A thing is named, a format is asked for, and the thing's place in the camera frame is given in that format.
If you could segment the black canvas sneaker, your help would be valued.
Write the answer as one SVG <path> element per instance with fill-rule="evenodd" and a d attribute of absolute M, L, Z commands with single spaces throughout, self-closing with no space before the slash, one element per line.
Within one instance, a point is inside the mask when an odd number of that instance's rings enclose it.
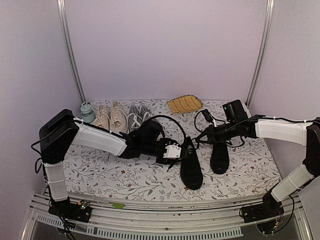
<path fill-rule="evenodd" d="M 228 146 L 225 140 L 216 140 L 213 136 L 207 135 L 207 140 L 202 140 L 204 134 L 195 138 L 197 144 L 212 145 L 210 167 L 215 174 L 223 175 L 230 166 Z"/>
<path fill-rule="evenodd" d="M 203 184 L 203 174 L 196 148 L 190 136 L 181 145 L 180 157 L 171 161 L 167 171 L 180 162 L 180 178 L 190 190 L 198 190 Z"/>

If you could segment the black front canvas sneaker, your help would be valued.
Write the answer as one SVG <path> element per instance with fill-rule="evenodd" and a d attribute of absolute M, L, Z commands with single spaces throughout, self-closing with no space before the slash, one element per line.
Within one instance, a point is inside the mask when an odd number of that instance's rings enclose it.
<path fill-rule="evenodd" d="M 181 145 L 180 157 L 171 161 L 167 171 L 180 162 L 180 178 L 190 190 L 198 190 L 203 184 L 203 174 L 196 148 L 190 136 Z"/>

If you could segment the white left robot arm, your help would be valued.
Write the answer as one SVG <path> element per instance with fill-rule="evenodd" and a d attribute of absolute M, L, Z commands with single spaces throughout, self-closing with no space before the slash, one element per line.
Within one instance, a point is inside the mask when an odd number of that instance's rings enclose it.
<path fill-rule="evenodd" d="M 162 125 L 152 119 L 133 132 L 116 133 L 76 118 L 69 109 L 62 110 L 40 128 L 35 144 L 40 147 L 37 153 L 49 187 L 50 209 L 57 216 L 69 219 L 91 213 L 86 204 L 71 203 L 68 196 L 63 161 L 71 145 L 101 150 L 123 159 L 148 155 L 161 163 L 182 156 L 178 142 L 166 138 Z"/>

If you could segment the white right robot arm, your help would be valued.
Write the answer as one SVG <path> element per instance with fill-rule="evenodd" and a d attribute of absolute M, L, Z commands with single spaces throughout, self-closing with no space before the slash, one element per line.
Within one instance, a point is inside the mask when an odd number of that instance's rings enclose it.
<path fill-rule="evenodd" d="M 239 99 L 224 104 L 222 108 L 226 123 L 220 125 L 213 124 L 215 119 L 207 109 L 202 110 L 202 115 L 210 125 L 195 139 L 198 144 L 212 145 L 210 166 L 216 174 L 227 171 L 227 141 L 235 137 L 280 140 L 306 148 L 301 165 L 272 187 L 262 197 L 261 204 L 243 206 L 239 214 L 245 223 L 282 215 L 282 201 L 320 175 L 320 119 L 290 120 L 265 115 L 249 117 Z"/>

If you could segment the grey sneaker left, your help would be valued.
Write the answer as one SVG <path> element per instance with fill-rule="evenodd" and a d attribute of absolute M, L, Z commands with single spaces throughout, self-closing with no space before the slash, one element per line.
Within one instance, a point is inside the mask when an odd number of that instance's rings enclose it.
<path fill-rule="evenodd" d="M 131 104 L 129 114 L 127 116 L 129 132 L 137 130 L 142 125 L 145 120 L 145 112 L 143 105 L 136 106 L 135 103 Z"/>

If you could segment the grey sneaker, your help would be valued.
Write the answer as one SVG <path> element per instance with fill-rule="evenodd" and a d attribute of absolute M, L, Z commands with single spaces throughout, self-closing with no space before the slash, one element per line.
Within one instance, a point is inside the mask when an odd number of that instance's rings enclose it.
<path fill-rule="evenodd" d="M 152 118 L 154 115 L 144 104 L 141 104 L 140 105 L 140 116 L 142 118 L 142 121 L 145 122 L 145 121 L 149 120 L 150 118 Z"/>
<path fill-rule="evenodd" d="M 145 112 L 143 105 L 136 106 L 135 103 L 131 104 L 129 114 L 127 116 L 129 132 L 137 130 L 142 125 L 145 120 Z"/>

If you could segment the grey sneaker right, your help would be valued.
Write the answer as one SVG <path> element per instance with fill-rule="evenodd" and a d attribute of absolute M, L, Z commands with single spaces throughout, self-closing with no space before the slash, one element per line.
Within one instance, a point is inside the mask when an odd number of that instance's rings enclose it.
<path fill-rule="evenodd" d="M 145 121 L 149 120 L 150 118 L 152 118 L 154 115 L 144 104 L 141 104 L 140 105 L 140 116 L 142 118 L 142 121 L 145 122 Z"/>

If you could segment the floral tablecloth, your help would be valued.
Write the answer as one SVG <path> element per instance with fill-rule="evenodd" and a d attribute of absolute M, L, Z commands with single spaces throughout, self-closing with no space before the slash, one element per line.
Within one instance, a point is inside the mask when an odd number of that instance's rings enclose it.
<path fill-rule="evenodd" d="M 281 180 L 280 172 L 261 139 L 238 137 L 228 148 L 229 168 L 213 173 L 212 146 L 197 150 L 203 184 L 188 189 L 180 177 L 179 163 L 158 164 L 154 157 L 122 159 L 106 152 L 72 145 L 63 162 L 66 188 L 70 193 L 132 201 L 212 201 L 262 195 Z"/>

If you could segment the beige sneaker right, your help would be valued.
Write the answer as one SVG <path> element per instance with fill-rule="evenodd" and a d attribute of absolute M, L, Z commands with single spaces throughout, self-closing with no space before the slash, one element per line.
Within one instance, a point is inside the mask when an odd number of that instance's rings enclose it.
<path fill-rule="evenodd" d="M 114 101 L 110 113 L 111 124 L 110 128 L 114 132 L 128 133 L 128 118 L 124 108 L 118 101 Z"/>

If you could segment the beige sneaker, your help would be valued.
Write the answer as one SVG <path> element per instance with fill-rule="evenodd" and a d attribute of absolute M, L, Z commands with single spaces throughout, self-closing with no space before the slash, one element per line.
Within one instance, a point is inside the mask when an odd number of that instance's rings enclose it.
<path fill-rule="evenodd" d="M 110 110 L 105 105 L 99 105 L 97 110 L 97 115 L 92 124 L 96 127 L 103 128 L 106 130 L 110 129 Z"/>
<path fill-rule="evenodd" d="M 118 101 L 114 101 L 110 113 L 111 124 L 110 128 L 114 132 L 128 133 L 128 118 L 124 108 Z"/>

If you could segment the woven bamboo tray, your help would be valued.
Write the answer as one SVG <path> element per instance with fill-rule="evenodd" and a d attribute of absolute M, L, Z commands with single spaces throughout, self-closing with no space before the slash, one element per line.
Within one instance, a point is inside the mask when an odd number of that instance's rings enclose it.
<path fill-rule="evenodd" d="M 184 114 L 198 111 L 203 108 L 202 101 L 192 95 L 182 95 L 167 101 L 167 105 L 174 114 Z"/>

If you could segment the pale green small jar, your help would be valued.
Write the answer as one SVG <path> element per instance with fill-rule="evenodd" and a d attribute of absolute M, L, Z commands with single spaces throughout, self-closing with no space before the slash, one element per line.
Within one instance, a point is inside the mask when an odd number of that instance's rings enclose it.
<path fill-rule="evenodd" d="M 96 119 L 96 115 L 92 105 L 84 101 L 80 106 L 81 117 L 84 122 L 92 123 Z"/>

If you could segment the aluminium front rail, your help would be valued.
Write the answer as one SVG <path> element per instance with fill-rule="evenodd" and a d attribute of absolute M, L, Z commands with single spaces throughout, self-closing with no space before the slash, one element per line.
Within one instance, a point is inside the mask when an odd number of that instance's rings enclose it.
<path fill-rule="evenodd" d="M 71 193 L 90 202 L 87 223 L 74 221 L 73 237 L 97 240 L 311 240 L 313 235 L 297 195 L 283 201 L 276 233 L 260 232 L 262 221 L 244 222 L 240 209 L 262 201 L 260 195 L 205 201 L 134 201 Z M 109 202 L 125 204 L 123 209 Z"/>

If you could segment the aluminium frame post right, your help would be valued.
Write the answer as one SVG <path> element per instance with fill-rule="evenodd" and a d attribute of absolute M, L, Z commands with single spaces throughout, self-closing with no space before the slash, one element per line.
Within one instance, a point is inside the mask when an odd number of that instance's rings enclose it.
<path fill-rule="evenodd" d="M 266 53 L 267 45 L 268 45 L 268 39 L 272 27 L 272 20 L 273 20 L 273 13 L 274 13 L 274 0 L 267 0 L 266 1 L 266 9 L 265 9 L 265 15 L 264 15 L 264 22 L 263 22 L 263 28 L 262 28 L 262 35 L 258 50 L 258 55 L 252 75 L 252 80 L 249 86 L 248 94 L 246 97 L 245 105 L 250 108 L 250 106 L 253 103 L 255 91 L 258 86 L 260 73 L 263 66 L 264 56 Z"/>

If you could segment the aluminium frame post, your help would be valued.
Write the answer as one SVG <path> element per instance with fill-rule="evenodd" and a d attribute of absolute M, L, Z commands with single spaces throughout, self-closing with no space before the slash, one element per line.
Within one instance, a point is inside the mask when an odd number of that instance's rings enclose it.
<path fill-rule="evenodd" d="M 250 108 L 250 106 L 253 103 L 255 91 L 258 86 L 260 73 L 263 66 L 264 56 L 266 53 L 267 45 L 268 45 L 268 39 L 272 27 L 272 20 L 273 20 L 273 13 L 274 13 L 274 0 L 267 0 L 266 1 L 266 9 L 265 9 L 265 15 L 264 15 L 264 22 L 263 22 L 263 28 L 262 28 L 262 35 L 258 50 L 258 55 L 252 75 L 252 80 L 249 86 L 248 94 L 246 97 L 245 105 Z"/>
<path fill-rule="evenodd" d="M 64 39 L 65 43 L 65 48 L 71 68 L 71 73 L 73 76 L 73 80 L 75 83 L 76 91 L 78 93 L 80 102 L 83 103 L 85 102 L 86 96 L 85 92 L 83 89 L 83 85 L 80 79 L 80 74 L 78 71 L 78 66 L 72 46 L 72 39 L 70 35 L 70 30 L 69 30 L 69 25 L 68 25 L 68 17 L 67 17 L 67 11 L 66 11 L 66 1 L 65 0 L 57 0 L 57 10 L 58 10 L 58 15 L 59 15 L 59 20 L 60 20 L 60 25 L 61 25 L 61 30 L 62 30 L 62 36 Z"/>

